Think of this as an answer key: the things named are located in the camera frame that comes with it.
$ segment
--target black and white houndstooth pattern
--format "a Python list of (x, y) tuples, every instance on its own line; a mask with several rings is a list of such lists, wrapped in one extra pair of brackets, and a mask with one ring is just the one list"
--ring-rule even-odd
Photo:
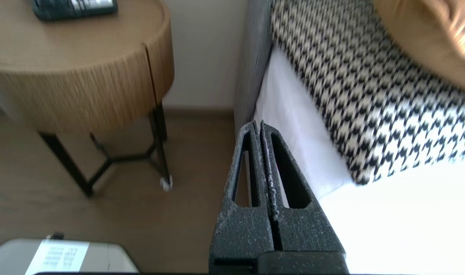
[(407, 58), (372, 0), (280, 0), (271, 22), (356, 183), (465, 158), (465, 92)]

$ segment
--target black telephone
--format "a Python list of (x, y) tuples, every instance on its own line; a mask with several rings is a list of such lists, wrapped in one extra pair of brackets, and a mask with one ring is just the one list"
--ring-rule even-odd
[(115, 13), (117, 0), (33, 0), (34, 14), (42, 21), (56, 21)]

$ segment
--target white bed sheet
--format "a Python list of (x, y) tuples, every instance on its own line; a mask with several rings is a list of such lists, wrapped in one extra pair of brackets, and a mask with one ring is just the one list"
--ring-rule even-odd
[(356, 186), (279, 49), (254, 119), (280, 131), (346, 250), (351, 273), (465, 274), (465, 162)]

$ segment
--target round wooden side table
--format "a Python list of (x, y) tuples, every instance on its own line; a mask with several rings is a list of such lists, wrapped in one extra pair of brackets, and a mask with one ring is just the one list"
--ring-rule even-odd
[[(0, 0), (0, 106), (37, 130), (81, 190), (114, 162), (150, 160), (172, 180), (161, 100), (174, 79), (169, 10), (161, 0), (120, 0), (117, 14), (44, 23), (32, 0)], [(91, 134), (149, 116), (154, 142), (143, 154), (111, 157)], [(90, 133), (107, 160), (90, 179), (57, 133)], [(157, 151), (160, 164), (151, 159)]]

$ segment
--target wooden floor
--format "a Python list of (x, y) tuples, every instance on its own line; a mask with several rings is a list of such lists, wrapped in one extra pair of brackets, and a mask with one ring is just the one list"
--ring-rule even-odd
[[(119, 244), (144, 272), (207, 272), (208, 249), (234, 148), (231, 116), (168, 115), (173, 190), (147, 162), (114, 165), (87, 199), (35, 131), (0, 112), (0, 244), (12, 238)], [(113, 154), (144, 151), (149, 124), (96, 134)], [(88, 136), (60, 136), (90, 175), (103, 163)], [(242, 188), (240, 198), (246, 195)]]

